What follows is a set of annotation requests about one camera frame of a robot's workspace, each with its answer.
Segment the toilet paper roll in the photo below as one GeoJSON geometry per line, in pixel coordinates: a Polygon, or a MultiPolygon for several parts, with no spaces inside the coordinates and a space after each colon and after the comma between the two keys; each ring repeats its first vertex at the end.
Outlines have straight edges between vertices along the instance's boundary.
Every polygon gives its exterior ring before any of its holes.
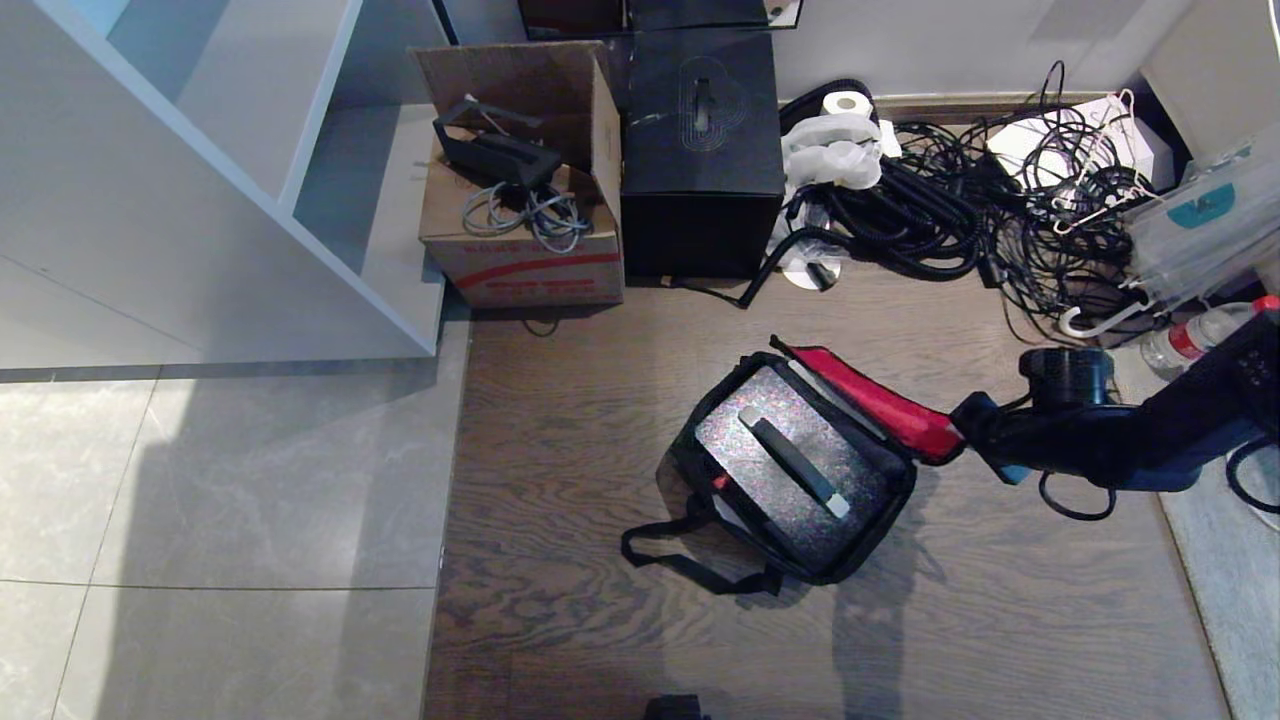
{"type": "Polygon", "coordinates": [[[856,115],[869,118],[872,117],[872,101],[861,92],[852,90],[828,92],[827,96],[822,99],[823,115],[841,115],[845,113],[854,113],[856,115]]]}

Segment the wooden floor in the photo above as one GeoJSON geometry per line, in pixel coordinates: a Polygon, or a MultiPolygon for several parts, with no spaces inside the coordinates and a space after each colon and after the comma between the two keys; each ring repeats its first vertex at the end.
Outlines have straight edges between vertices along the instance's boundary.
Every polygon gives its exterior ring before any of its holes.
{"type": "MultiPolygon", "coordinates": [[[[749,311],[628,288],[625,305],[547,338],[480,319],[429,719],[639,720],[648,698],[676,692],[700,694],[714,720],[1228,716],[1148,496],[1076,523],[966,454],[922,470],[890,536],[837,587],[718,598],[627,565],[622,530],[680,500],[667,445],[769,333],[827,345],[942,410],[975,389],[1025,389],[1025,346],[977,277],[938,286],[846,268],[824,295],[774,278],[749,311]]],[[[1064,500],[1097,501],[1060,482],[1064,500]]],[[[708,559],[726,547],[718,533],[684,544],[708,559]]]]}

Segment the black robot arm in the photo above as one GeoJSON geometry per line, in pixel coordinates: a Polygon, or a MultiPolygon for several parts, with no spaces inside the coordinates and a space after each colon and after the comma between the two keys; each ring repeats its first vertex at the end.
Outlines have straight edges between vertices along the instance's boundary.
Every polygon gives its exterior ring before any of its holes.
{"type": "Polygon", "coordinates": [[[1019,361],[1028,405],[1002,407],[977,392],[951,420],[1010,484],[1038,470],[1079,475],[1111,493],[1184,491],[1210,460],[1245,442],[1275,441],[1277,337],[1280,313],[1257,315],[1140,406],[1112,401],[1103,351],[1032,350],[1019,361]]]}

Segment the water bottle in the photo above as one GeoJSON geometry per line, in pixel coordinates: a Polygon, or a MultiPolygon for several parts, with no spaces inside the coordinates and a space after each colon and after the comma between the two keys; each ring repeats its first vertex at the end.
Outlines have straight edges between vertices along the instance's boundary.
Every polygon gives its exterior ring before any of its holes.
{"type": "Polygon", "coordinates": [[[1166,380],[1172,380],[1206,352],[1248,323],[1254,314],[1280,309],[1280,297],[1267,295],[1253,302],[1230,302],[1142,338],[1142,359],[1166,380]]]}

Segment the white cable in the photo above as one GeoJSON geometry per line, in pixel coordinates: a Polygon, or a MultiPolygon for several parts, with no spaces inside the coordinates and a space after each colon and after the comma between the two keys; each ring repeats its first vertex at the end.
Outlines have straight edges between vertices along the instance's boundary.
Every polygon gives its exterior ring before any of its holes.
{"type": "Polygon", "coordinates": [[[1280,533],[1280,525],[1275,524],[1275,521],[1271,519],[1271,514],[1270,512],[1263,512],[1263,511],[1258,510],[1257,507],[1252,507],[1252,506],[1249,507],[1249,510],[1252,510],[1253,514],[1258,516],[1258,520],[1262,520],[1263,525],[1266,525],[1266,527],[1271,528],[1272,530],[1280,533]]]}
{"type": "Polygon", "coordinates": [[[511,187],[509,183],[500,182],[467,197],[462,206],[462,227],[468,234],[500,237],[527,224],[543,247],[557,255],[568,255],[577,249],[582,234],[591,232],[591,222],[579,217],[577,202],[572,197],[547,188],[550,195],[539,201],[539,191],[527,191],[525,208],[516,213],[502,206],[502,191],[507,187],[511,187]],[[483,222],[474,218],[481,208],[485,210],[483,222]],[[568,238],[568,245],[562,243],[564,238],[568,238]]]}

